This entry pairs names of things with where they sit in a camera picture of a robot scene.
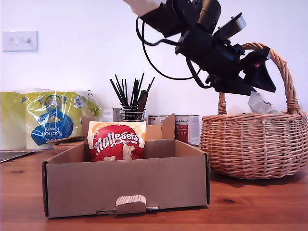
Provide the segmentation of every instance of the metal can lid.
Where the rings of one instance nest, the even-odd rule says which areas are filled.
[[[167,115],[149,115],[148,117],[168,117]]]
[[[187,116],[187,117],[191,117],[191,116],[200,116],[200,115],[175,115],[175,116]]]

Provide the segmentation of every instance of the white wall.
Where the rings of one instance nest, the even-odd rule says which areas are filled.
[[[263,42],[285,60],[294,77],[298,100],[308,111],[308,1],[220,0],[222,26],[230,16],[243,13],[247,27],[232,43]],[[203,90],[193,80],[173,81],[157,74],[147,63],[135,33],[136,15],[122,0],[1,0],[1,31],[37,30],[38,52],[3,53],[1,90],[19,88],[91,89],[100,107],[117,107],[119,101],[109,78],[117,74],[130,85],[145,72],[144,86],[155,76],[147,103],[147,114],[216,114],[218,93]],[[162,36],[146,28],[146,38]],[[148,48],[153,63],[173,77],[190,72],[174,48]],[[276,93],[264,95],[280,110],[286,109],[280,74],[271,61],[269,73]],[[248,97],[227,95],[230,113],[248,112]]]

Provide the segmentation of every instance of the light switch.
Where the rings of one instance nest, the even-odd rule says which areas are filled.
[[[18,37],[13,37],[13,43],[14,43],[15,45],[18,44]]]
[[[10,51],[38,51],[37,31],[5,31],[2,33],[2,48]]]

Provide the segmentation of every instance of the plastic packaging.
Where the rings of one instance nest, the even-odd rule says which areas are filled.
[[[146,122],[89,123],[88,143],[92,161],[141,159]]]
[[[6,99],[1,102],[2,150],[52,148],[52,145],[46,142],[82,135],[82,115],[98,116],[98,107],[88,100],[86,91],[22,92],[1,93]],[[10,106],[13,97],[16,100],[13,106]]]
[[[272,103],[263,98],[262,94],[252,91],[248,101],[253,113],[272,113],[281,114]]]
[[[26,148],[26,105],[22,94],[1,92],[1,150]]]

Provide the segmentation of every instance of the black cable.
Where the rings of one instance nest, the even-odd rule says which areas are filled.
[[[139,38],[142,42],[144,42],[146,45],[154,47],[154,46],[157,46],[157,45],[158,45],[159,43],[161,43],[161,42],[166,43],[166,44],[169,44],[169,45],[172,45],[172,46],[177,46],[177,45],[179,45],[178,42],[175,42],[175,41],[172,41],[172,40],[168,40],[168,39],[161,39],[161,40],[159,40],[158,42],[155,42],[155,43],[150,43],[150,42],[146,41],[146,40],[141,36],[141,34],[140,34],[139,27],[138,27],[138,19],[139,19],[139,17],[136,19],[136,32],[137,32],[138,38]]]
[[[148,60],[149,64],[154,68],[155,71],[157,71],[159,74],[161,74],[163,77],[166,77],[168,79],[172,79],[172,80],[188,80],[188,79],[192,79],[193,77],[188,77],[188,78],[173,78],[170,76],[166,76],[165,74],[163,74],[162,72],[160,72],[155,66],[154,64],[151,62],[148,53],[145,49],[145,42],[144,42],[144,26],[145,26],[145,22],[142,23],[142,29],[141,29],[141,42],[142,42],[142,48],[143,48],[143,52],[145,54],[146,59]]]
[[[204,89],[211,88],[210,85],[207,86],[207,85],[204,85],[202,83],[201,79],[198,77],[198,74],[196,73],[195,69],[193,68],[192,62],[191,62],[191,60],[189,58],[186,58],[186,63],[187,63],[187,66],[188,66],[189,70],[192,73],[192,76],[193,76],[194,80],[199,85],[199,87],[204,88]]]

